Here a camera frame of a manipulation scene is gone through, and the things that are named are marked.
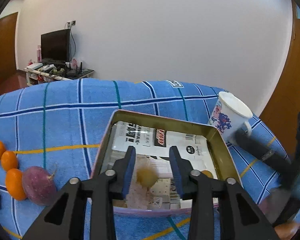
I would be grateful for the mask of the brown wooden door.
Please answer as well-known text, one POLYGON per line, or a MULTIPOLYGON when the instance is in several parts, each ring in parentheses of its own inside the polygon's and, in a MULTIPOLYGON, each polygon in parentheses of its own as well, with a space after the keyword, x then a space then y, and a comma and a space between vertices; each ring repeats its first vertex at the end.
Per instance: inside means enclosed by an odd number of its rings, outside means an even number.
POLYGON ((15 31, 18 13, 0 19, 0 83, 17 72, 15 63, 15 31))

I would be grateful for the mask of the white TV stand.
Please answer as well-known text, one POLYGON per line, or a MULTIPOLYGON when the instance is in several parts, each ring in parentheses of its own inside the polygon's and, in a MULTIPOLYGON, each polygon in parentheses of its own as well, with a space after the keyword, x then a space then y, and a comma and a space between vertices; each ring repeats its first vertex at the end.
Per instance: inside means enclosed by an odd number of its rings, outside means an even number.
POLYGON ((76 80, 86 77, 93 77, 92 69, 83 69, 82 64, 72 69, 67 66, 55 66, 54 64, 43 65, 42 63, 33 63, 28 65, 24 72, 28 86, 39 85, 62 80, 76 80))

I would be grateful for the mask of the blue plaid towel cloth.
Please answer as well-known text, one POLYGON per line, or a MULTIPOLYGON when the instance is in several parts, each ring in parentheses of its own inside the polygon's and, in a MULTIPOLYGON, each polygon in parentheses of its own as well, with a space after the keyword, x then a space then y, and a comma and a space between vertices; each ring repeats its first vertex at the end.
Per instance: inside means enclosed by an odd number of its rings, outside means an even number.
MULTIPOLYGON (((0 141, 18 154, 19 169, 55 168, 60 189, 71 177, 88 179, 113 111, 125 109, 207 124, 219 89, 178 81, 57 81, 0 96, 0 141)), ((0 224, 11 239, 23 237, 43 207, 17 201, 7 192, 0 164, 0 224)), ((242 176, 259 204, 279 184, 279 175, 260 161, 242 176)), ((187 239, 189 216, 115 215, 117 239, 187 239)))

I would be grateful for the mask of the wooden door frame right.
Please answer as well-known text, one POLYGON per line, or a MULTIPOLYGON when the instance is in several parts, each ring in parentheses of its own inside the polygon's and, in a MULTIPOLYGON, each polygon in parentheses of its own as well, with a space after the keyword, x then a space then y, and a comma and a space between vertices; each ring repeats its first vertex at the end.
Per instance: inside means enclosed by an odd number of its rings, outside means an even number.
POLYGON ((292 157, 297 145, 296 132, 300 112, 300 18, 298 7, 292 2, 293 26, 285 66, 275 90, 260 119, 281 142, 292 157))

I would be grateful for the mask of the middle orange tangerine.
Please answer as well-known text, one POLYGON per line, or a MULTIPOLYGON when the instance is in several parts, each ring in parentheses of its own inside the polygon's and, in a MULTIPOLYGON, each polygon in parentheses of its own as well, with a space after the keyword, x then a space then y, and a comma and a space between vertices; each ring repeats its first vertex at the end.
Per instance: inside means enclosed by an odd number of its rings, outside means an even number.
POLYGON ((0 162, 6 172, 13 168, 18 168, 18 159, 13 151, 5 151, 1 156, 0 162))

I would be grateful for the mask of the purple round radish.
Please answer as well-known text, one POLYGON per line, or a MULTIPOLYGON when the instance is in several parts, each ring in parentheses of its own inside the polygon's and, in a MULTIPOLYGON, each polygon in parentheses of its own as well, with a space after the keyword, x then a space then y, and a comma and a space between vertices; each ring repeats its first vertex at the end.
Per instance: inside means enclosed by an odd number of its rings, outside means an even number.
POLYGON ((49 206, 56 193, 54 181, 56 171, 49 174, 40 166, 31 166, 23 172, 22 186, 27 198, 36 205, 49 206))

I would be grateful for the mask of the white mug with blue print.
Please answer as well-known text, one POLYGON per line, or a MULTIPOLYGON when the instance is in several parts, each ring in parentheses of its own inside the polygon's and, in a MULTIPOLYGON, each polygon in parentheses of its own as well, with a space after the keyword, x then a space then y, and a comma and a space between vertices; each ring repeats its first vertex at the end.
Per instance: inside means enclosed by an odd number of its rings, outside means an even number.
POLYGON ((252 111, 243 101, 230 92, 221 91, 207 124, 217 128, 225 142, 233 142, 239 129, 251 136, 249 120, 252 117, 252 111))

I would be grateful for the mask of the small yellow-brown round fruit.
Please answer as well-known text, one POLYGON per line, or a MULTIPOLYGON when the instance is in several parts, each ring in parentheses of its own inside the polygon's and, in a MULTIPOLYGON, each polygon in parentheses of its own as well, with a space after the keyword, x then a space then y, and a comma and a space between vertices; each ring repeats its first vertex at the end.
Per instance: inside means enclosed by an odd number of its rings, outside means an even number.
POLYGON ((158 180, 158 174, 151 167, 141 167, 136 172, 136 181, 142 187, 151 188, 158 180))

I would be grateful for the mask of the black flat television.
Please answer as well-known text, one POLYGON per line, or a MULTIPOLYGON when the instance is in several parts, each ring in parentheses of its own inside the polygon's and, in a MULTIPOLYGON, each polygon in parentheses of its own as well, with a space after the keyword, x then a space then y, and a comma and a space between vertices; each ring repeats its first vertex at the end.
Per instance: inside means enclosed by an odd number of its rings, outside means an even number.
POLYGON ((43 61, 70 60, 70 29, 62 29, 41 35, 43 61))

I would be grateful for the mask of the pink metal tin box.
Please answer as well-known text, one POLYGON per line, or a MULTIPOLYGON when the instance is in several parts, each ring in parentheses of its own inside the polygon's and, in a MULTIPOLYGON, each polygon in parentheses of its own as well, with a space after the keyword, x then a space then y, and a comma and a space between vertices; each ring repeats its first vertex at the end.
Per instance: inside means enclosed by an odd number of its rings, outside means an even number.
MULTIPOLYGON (((127 122, 140 126, 163 129, 166 131, 180 132, 186 134, 202 135, 207 139, 207 145, 212 157, 213 164, 216 169, 217 178, 219 180, 226 180, 229 177, 234 178, 238 183, 241 182, 237 168, 235 167, 233 158, 221 136, 219 131, 210 125, 198 124, 193 122, 187 122, 172 118, 166 118, 162 116, 143 114, 138 112, 117 110, 115 111, 108 123, 106 132, 102 138, 100 148, 96 157, 94 165, 94 174, 102 173, 102 162, 106 153, 106 148, 109 143, 109 137, 112 126, 119 122, 127 122)), ((159 210, 130 210, 128 208, 122 208, 114 206, 114 212, 124 215, 136 215, 143 217, 155 217, 155 216, 172 216, 181 215, 191 212, 191 207, 186 210, 174 210, 174 211, 159 211, 159 210)))

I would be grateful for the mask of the orange tangerine nearest radish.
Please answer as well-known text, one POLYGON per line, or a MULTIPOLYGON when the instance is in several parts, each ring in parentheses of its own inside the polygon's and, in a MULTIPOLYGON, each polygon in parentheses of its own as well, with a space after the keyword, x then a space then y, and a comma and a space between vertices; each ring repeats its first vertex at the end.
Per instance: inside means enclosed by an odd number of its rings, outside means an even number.
POLYGON ((17 168, 12 168, 6 173, 6 189, 15 200, 22 201, 27 198, 22 185, 23 173, 17 168))

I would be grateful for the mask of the white printed paper in tin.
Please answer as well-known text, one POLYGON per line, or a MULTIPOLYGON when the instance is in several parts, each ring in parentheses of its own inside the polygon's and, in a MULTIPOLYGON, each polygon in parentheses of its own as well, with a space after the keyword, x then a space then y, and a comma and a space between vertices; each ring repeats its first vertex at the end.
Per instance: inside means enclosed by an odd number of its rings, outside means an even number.
POLYGON ((191 200, 182 200, 175 188, 169 162, 169 149, 177 146, 180 156, 190 161, 200 172, 209 170, 217 178, 215 166, 208 149, 207 139, 202 135, 186 134, 150 128, 119 121, 110 132, 101 171, 111 169, 118 159, 125 156, 129 146, 135 147, 136 160, 129 188, 124 200, 114 201, 114 206, 130 210, 186 210, 191 200), (136 172, 141 167, 151 167, 158 174, 151 187, 142 187, 136 181, 136 172))

